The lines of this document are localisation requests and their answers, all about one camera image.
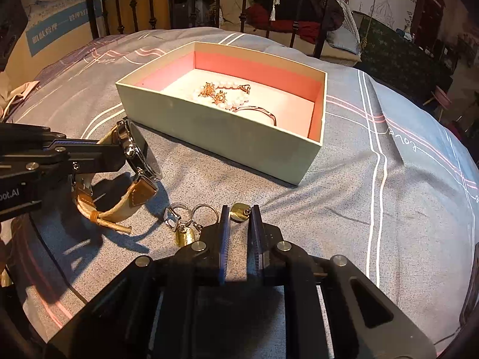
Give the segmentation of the thin silver bangle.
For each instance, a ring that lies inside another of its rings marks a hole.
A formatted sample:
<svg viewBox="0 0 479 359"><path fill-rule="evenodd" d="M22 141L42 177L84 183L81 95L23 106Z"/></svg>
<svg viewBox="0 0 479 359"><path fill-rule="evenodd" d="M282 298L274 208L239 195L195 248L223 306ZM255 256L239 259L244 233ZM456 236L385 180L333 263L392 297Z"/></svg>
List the thin silver bangle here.
<svg viewBox="0 0 479 359"><path fill-rule="evenodd" d="M277 126L277 119L273 113L271 113L269 110L264 109L260 106L255 106L255 105L246 105L246 106L240 106L240 107L233 107L231 109L232 113L239 113L239 112L258 112L261 113L265 116L267 116L271 121L272 125L274 127Z"/></svg>

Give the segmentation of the gold flower brooch cluster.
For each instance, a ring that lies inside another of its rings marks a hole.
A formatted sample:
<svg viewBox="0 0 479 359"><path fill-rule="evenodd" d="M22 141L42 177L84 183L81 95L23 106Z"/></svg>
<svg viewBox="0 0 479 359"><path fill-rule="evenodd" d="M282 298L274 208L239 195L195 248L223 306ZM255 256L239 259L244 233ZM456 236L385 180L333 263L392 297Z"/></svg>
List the gold flower brooch cluster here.
<svg viewBox="0 0 479 359"><path fill-rule="evenodd" d="M198 97L209 98L215 105L227 104L227 87L206 82L197 94Z"/></svg>

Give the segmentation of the open pink-lined cardboard box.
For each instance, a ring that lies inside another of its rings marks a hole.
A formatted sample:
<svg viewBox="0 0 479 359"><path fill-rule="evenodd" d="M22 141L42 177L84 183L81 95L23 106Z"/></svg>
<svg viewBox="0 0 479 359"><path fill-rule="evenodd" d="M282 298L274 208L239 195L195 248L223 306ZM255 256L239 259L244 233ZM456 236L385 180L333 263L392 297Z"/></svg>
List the open pink-lined cardboard box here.
<svg viewBox="0 0 479 359"><path fill-rule="evenodd" d="M286 57L194 41L116 88L132 121L292 185L323 145L327 74Z"/></svg>

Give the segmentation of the red cloth on chair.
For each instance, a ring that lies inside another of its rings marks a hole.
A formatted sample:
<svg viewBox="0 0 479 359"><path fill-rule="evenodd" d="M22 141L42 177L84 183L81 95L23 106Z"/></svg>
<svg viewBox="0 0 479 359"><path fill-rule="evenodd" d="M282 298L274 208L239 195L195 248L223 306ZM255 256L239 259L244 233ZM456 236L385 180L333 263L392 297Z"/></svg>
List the red cloth on chair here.
<svg viewBox="0 0 479 359"><path fill-rule="evenodd" d="M268 11L260 4L253 4L245 11L246 23L256 29L267 30L269 23ZM292 33L294 21L279 19L270 23L270 30L277 33ZM296 35L311 44L317 42L320 24L316 22L300 21Z"/></svg>

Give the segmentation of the white wicker hanging chair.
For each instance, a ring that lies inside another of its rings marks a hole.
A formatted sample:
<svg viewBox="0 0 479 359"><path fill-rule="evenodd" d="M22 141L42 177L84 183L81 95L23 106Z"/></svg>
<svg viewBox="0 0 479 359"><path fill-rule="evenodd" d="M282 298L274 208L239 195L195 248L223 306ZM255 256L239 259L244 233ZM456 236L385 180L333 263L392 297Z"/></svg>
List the white wicker hanging chair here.
<svg viewBox="0 0 479 359"><path fill-rule="evenodd" d="M271 0L219 0L220 28L267 37L313 55L320 30L326 29L321 59L344 66L361 61L360 36L348 5L337 0L280 0L275 18L268 20Z"/></svg>

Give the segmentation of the dark green patterned sofa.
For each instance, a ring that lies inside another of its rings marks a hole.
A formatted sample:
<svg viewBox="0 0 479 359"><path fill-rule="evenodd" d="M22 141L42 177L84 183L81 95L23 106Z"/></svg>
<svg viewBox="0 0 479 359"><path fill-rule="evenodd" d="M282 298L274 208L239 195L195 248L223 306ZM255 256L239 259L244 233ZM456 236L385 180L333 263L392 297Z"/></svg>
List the dark green patterned sofa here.
<svg viewBox="0 0 479 359"><path fill-rule="evenodd" d="M442 63L376 19L358 11L353 18L366 41L355 68L416 104L428 100L435 88L450 89L453 78Z"/></svg>

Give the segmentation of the pink stool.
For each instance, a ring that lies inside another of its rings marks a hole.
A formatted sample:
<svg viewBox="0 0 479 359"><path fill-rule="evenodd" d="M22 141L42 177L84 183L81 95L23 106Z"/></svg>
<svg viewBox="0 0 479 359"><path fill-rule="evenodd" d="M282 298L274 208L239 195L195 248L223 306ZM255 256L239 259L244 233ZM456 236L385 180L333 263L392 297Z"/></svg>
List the pink stool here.
<svg viewBox="0 0 479 359"><path fill-rule="evenodd" d="M444 113L451 107L452 101L447 94L438 86L431 92L431 97L422 106L429 109L438 122L442 120Z"/></svg>

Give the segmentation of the black iron bed frame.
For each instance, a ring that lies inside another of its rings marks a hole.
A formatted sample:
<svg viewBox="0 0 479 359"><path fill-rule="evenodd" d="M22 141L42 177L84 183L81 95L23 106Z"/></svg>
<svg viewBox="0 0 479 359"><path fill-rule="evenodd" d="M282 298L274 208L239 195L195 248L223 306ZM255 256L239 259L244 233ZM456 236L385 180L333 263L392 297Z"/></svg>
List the black iron bed frame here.
<svg viewBox="0 0 479 359"><path fill-rule="evenodd" d="M327 0L331 7L337 0ZM275 18L275 6L280 0L271 0L269 20ZM86 0L89 26L93 38L137 33L143 28L158 29L163 16L166 28L220 28L219 0ZM326 29L321 29L313 57L321 57Z"/></svg>

